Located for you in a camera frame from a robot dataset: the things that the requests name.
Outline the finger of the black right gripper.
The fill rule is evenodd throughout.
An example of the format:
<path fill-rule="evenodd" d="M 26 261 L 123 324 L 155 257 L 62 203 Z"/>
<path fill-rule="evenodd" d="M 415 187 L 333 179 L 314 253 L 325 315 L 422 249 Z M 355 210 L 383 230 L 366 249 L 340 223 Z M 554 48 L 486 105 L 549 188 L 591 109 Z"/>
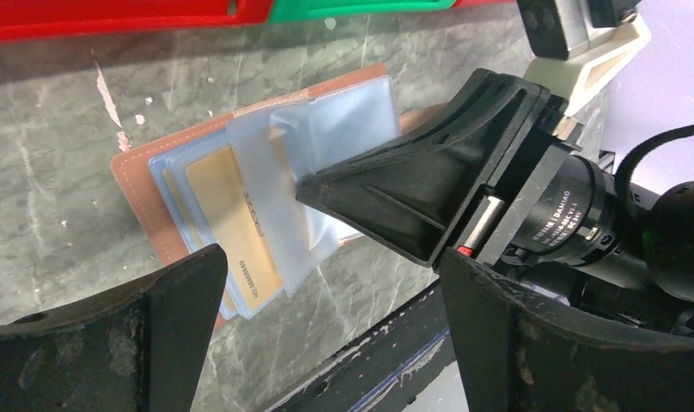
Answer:
<path fill-rule="evenodd" d="M 432 267 L 479 187 L 550 99 L 536 83 L 475 70 L 425 124 L 307 176 L 295 198 Z"/>

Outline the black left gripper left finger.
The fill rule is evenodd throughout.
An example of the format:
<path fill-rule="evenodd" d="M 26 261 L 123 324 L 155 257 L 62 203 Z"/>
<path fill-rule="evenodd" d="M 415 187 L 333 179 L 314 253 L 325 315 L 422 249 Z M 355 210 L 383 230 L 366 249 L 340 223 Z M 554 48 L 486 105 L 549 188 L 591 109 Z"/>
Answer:
<path fill-rule="evenodd" d="M 187 411 L 228 271 L 209 245 L 86 299 L 0 324 L 0 411 Z"/>

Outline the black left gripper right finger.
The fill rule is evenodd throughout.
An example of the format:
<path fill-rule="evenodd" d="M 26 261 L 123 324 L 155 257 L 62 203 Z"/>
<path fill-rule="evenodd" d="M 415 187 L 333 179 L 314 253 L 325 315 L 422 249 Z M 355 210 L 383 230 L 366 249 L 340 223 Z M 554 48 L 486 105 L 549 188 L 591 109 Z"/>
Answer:
<path fill-rule="evenodd" d="M 439 277 L 472 411 L 694 411 L 694 338 L 599 318 L 448 250 Z"/>

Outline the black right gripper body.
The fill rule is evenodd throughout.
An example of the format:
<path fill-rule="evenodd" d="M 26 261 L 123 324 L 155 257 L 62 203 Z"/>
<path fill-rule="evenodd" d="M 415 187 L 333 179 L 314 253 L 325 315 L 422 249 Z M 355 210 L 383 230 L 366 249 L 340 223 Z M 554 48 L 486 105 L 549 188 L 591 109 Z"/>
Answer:
<path fill-rule="evenodd" d="M 505 276 L 537 264 L 575 271 L 585 312 L 694 336 L 694 181 L 657 195 L 581 156 L 565 103 L 514 101 L 478 128 L 497 163 L 472 220 L 472 257 Z"/>

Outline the tan leather card holder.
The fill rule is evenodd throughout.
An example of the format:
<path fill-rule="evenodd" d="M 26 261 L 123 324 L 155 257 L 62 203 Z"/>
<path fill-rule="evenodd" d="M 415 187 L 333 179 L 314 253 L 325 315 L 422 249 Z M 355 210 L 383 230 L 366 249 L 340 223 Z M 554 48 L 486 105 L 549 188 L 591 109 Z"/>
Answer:
<path fill-rule="evenodd" d="M 374 64 L 129 149 L 113 158 L 111 169 L 156 255 L 172 264 L 216 244 L 203 235 L 205 219 L 185 166 L 230 147 L 284 282 L 274 300 L 294 294 L 326 258 L 360 236 L 298 203 L 297 184 L 416 129 L 437 112 L 429 106 L 400 114 L 393 96 L 386 66 Z M 216 325 L 236 317 L 243 316 L 227 278 Z"/>

